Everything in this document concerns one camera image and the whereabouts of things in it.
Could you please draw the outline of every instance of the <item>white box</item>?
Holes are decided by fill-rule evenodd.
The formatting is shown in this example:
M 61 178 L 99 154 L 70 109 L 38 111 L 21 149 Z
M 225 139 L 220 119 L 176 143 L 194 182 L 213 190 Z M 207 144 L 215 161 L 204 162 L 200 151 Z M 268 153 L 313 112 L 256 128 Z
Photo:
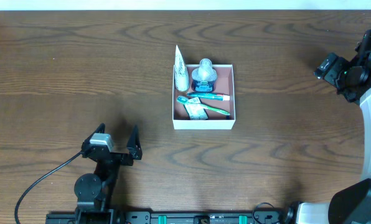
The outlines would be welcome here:
M 186 65 L 190 76 L 190 87 L 192 89 L 191 73 L 199 65 Z M 230 95 L 229 101 L 207 100 L 200 98 L 203 104 L 220 108 L 230 112 L 230 116 L 225 116 L 211 110 L 205 110 L 208 114 L 208 120 L 190 120 L 184 105 L 177 102 L 179 95 L 186 95 L 186 92 L 180 92 L 174 86 L 174 67 L 173 67 L 173 90 L 172 90 L 172 120 L 174 129 L 232 129 L 235 123 L 235 98 L 234 98 L 234 71 L 233 65 L 213 65 L 217 72 L 217 80 L 213 93 L 222 93 Z

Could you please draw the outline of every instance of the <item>clear plastic bottle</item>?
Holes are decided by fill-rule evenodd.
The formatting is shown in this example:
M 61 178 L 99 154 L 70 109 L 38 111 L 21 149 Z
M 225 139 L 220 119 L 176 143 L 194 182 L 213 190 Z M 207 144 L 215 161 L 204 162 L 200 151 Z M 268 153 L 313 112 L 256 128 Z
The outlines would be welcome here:
M 212 62 L 204 58 L 199 63 L 199 68 L 192 71 L 193 88 L 195 91 L 211 92 L 217 79 L 217 73 L 212 68 Z

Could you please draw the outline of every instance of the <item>wooden table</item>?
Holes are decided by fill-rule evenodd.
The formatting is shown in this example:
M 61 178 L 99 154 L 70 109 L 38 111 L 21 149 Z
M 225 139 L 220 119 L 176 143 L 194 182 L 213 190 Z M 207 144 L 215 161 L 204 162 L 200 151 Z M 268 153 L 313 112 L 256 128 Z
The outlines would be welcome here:
M 122 167 L 122 208 L 251 210 L 259 202 L 325 202 L 356 183 L 362 113 L 312 72 L 347 59 L 371 11 L 0 12 L 0 223 L 33 181 L 80 150 L 101 123 L 118 150 L 134 124 L 142 161 Z M 232 63 L 231 131 L 175 131 L 176 44 L 187 63 Z M 35 187 L 23 223 L 73 211 L 76 159 Z

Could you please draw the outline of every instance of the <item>toothpaste tube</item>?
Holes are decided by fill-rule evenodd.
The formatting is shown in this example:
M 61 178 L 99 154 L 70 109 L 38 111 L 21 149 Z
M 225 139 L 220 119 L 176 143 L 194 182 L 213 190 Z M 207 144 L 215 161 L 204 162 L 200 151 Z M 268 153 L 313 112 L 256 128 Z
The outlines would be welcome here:
M 230 96 L 224 95 L 224 94 L 218 94 L 218 93 L 199 93 L 199 92 L 190 93 L 188 92 L 187 96 L 199 97 L 199 98 L 209 99 L 209 100 L 221 100 L 221 101 L 230 100 Z

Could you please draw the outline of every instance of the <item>toothbrush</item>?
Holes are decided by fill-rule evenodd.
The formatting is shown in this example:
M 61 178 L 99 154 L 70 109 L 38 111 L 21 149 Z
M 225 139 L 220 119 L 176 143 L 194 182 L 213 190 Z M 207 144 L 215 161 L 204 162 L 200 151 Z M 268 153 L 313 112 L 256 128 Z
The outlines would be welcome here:
M 185 96 L 179 96 L 177 97 L 177 102 L 181 103 L 181 104 L 186 104 L 186 103 L 189 103 L 188 102 L 188 98 L 185 97 Z M 202 107 L 203 109 L 207 109 L 207 110 L 212 110 L 214 112 L 218 112 L 218 113 L 221 113 L 221 114 L 224 114 L 224 115 L 227 115 L 229 116 L 230 113 L 225 111 L 225 110 L 222 110 L 222 109 L 218 109 L 218 108 L 213 108 L 211 106 L 208 106 L 208 105 L 205 105 L 205 104 L 202 104 L 202 103 L 192 103 L 192 104 L 195 104 L 195 105 L 199 105 L 200 107 Z

